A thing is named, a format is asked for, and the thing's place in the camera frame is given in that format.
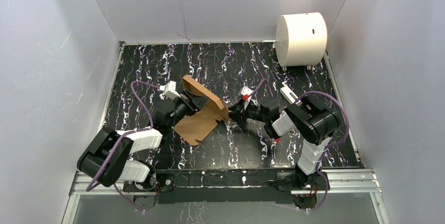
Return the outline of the brown cardboard box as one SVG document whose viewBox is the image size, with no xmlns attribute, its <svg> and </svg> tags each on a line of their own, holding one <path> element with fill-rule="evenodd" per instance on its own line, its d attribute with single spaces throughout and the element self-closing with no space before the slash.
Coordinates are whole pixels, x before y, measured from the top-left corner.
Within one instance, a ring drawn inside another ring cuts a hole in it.
<svg viewBox="0 0 445 224">
<path fill-rule="evenodd" d="M 173 128 L 188 144 L 197 146 L 217 126 L 218 122 L 228 121 L 226 103 L 205 86 L 189 75 L 182 77 L 183 88 L 192 94 L 205 96 L 208 101 L 204 107 L 192 116 L 185 116 Z"/>
</svg>

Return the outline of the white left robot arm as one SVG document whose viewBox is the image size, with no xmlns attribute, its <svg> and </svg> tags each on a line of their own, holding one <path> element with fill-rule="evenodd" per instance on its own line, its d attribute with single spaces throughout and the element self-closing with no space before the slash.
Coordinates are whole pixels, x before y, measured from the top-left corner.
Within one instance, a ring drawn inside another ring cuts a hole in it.
<svg viewBox="0 0 445 224">
<path fill-rule="evenodd" d="M 130 160 L 129 156 L 160 147 L 184 117 L 195 115 L 207 101 L 206 96 L 183 90 L 169 107 L 158 109 L 145 128 L 117 131 L 103 127 L 77 162 L 77 169 L 92 178 L 87 191 L 116 182 L 136 182 L 143 190 L 153 189 L 157 182 L 155 168 L 141 160 Z"/>
</svg>

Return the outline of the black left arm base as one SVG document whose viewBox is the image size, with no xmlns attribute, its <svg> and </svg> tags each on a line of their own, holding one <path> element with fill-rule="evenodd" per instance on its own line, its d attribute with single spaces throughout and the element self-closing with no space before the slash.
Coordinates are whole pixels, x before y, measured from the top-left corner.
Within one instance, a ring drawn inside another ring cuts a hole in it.
<svg viewBox="0 0 445 224">
<path fill-rule="evenodd" d="M 172 173 L 157 172 L 148 175 L 145 182 L 124 182 L 123 193 L 129 196 L 130 203 L 137 211 L 146 214 L 150 209 L 160 203 L 161 194 L 174 191 L 175 175 Z"/>
</svg>

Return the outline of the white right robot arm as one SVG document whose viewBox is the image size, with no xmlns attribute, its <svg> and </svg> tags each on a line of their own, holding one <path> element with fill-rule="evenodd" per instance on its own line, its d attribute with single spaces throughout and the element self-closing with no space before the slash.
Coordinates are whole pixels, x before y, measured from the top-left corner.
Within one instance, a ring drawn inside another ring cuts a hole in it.
<svg viewBox="0 0 445 224">
<path fill-rule="evenodd" d="M 309 97 L 288 105 L 282 112 L 273 98 L 264 98 L 261 102 L 241 99 L 228 111 L 229 118 L 242 129 L 248 119 L 263 122 L 267 135 L 275 140 L 297 130 L 304 141 L 296 165 L 296 184 L 302 189 L 310 189 L 316 183 L 316 165 L 340 125 L 335 111 Z"/>
</svg>

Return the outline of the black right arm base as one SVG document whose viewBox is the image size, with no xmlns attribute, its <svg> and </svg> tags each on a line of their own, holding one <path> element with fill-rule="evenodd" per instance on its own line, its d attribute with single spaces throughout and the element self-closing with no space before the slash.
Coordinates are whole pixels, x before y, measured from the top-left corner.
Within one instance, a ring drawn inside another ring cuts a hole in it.
<svg viewBox="0 0 445 224">
<path fill-rule="evenodd" d="M 297 210 L 303 211 L 320 207 L 330 189 L 327 174 L 320 170 L 309 175 L 303 172 L 277 173 L 277 180 L 270 185 L 279 191 L 289 191 Z"/>
</svg>

